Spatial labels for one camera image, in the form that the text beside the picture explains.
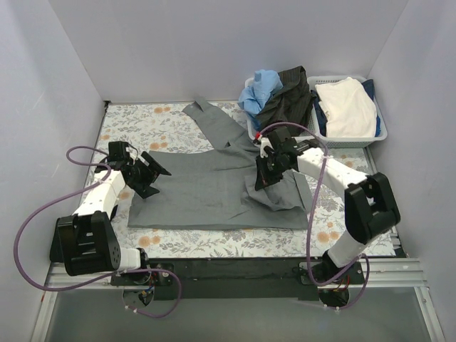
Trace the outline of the grey long sleeve shirt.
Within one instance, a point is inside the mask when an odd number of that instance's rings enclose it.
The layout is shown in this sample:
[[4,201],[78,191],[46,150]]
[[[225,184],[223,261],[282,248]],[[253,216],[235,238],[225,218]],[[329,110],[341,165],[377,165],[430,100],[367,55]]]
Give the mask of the grey long sleeve shirt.
[[213,148],[190,154],[150,151],[170,175],[158,178],[158,194],[133,197],[129,227],[307,228],[311,194],[304,176],[288,170],[279,183],[256,191],[259,149],[247,130],[201,97],[183,111]]

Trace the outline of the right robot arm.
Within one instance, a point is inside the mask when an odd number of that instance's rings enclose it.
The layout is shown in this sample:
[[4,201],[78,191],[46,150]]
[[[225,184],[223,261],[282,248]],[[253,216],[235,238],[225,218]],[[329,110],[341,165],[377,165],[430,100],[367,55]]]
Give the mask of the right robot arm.
[[256,190],[280,182],[294,170],[308,175],[335,192],[344,204],[346,230],[323,255],[323,277],[338,283],[348,275],[348,266],[379,235],[400,222],[400,212],[388,178],[381,172],[368,175],[328,155],[317,139],[298,141],[287,127],[266,135],[257,134],[260,154],[256,158]]

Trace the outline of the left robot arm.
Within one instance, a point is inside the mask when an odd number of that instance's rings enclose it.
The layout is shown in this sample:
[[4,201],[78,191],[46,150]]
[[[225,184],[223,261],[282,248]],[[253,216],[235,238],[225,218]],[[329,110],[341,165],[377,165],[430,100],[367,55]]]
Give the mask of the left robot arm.
[[171,173],[146,152],[132,157],[128,151],[131,147],[125,141],[108,143],[108,154],[95,169],[95,187],[72,215],[56,222],[61,258],[70,276],[127,271],[128,278],[137,285],[151,278],[147,254],[143,249],[121,247],[111,221],[125,187],[145,200],[160,192],[151,184],[160,175]]

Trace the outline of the left white plastic basket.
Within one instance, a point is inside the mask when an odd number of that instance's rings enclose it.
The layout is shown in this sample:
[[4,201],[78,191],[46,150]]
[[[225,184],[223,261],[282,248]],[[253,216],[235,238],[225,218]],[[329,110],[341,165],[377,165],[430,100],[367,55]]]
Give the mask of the left white plastic basket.
[[[250,86],[253,83],[253,81],[254,81],[253,77],[246,79],[244,82],[244,86],[245,87]],[[247,132],[249,134],[249,137],[253,140],[257,135],[257,131],[254,129],[252,120],[248,114],[246,114],[246,117],[247,117]],[[314,115],[313,109],[311,109],[311,114],[310,114],[307,128],[313,133],[315,133],[316,129],[318,128],[318,122],[317,122],[316,116]]]

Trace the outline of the floral table cloth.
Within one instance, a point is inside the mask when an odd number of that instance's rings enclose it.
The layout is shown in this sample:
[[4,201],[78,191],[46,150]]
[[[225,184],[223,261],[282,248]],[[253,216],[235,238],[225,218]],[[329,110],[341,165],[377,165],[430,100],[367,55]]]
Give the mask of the floral table cloth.
[[[110,141],[128,141],[139,151],[206,152],[212,146],[197,124],[183,113],[185,103],[110,104],[96,147],[107,150]],[[133,191],[119,197],[113,229],[122,247],[142,247],[151,258],[300,257],[306,232],[292,229],[235,229],[222,231],[129,228]],[[343,203],[322,187],[311,230],[311,256],[319,257],[345,230]]]

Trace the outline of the dark striped shirt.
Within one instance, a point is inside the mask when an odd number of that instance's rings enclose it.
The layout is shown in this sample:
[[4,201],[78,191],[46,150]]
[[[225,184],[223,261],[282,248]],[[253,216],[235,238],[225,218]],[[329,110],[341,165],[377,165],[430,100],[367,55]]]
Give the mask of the dark striped shirt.
[[273,95],[256,116],[258,132],[276,122],[297,123],[308,127],[314,95],[303,66],[279,72],[283,88]]

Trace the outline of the light blue shirt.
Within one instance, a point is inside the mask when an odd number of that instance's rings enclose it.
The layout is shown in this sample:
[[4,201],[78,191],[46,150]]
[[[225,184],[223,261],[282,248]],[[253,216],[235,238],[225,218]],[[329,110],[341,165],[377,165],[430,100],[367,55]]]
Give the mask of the light blue shirt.
[[283,84],[276,71],[264,69],[255,71],[252,82],[241,91],[238,105],[252,121],[256,121],[269,99],[282,88]]

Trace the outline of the black folded shirt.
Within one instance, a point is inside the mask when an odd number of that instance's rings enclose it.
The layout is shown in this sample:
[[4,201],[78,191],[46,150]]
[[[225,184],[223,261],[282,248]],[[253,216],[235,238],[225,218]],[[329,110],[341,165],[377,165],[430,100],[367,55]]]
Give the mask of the black folded shirt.
[[53,239],[51,242],[51,248],[49,251],[49,259],[52,263],[63,263],[63,252],[61,248],[60,236],[58,229],[54,229]]

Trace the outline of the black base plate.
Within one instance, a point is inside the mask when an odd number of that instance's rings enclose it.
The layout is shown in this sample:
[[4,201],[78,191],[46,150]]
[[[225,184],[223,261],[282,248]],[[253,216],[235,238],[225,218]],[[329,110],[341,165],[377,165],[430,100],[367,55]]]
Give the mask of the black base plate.
[[183,299],[319,300],[317,287],[303,275],[303,257],[150,259],[149,265],[176,274]]

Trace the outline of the aluminium frame rail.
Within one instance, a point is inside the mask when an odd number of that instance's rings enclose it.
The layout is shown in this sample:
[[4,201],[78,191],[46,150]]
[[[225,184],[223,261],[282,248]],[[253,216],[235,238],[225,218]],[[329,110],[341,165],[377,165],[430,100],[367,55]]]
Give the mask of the aluminium frame rail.
[[[369,260],[370,272],[368,287],[372,288],[412,288],[428,287],[427,277],[416,258],[372,258]],[[87,281],[96,281],[87,285],[90,289],[108,287],[109,272],[86,274],[80,276],[67,275],[64,266],[52,265],[46,284],[50,287],[75,286]]]

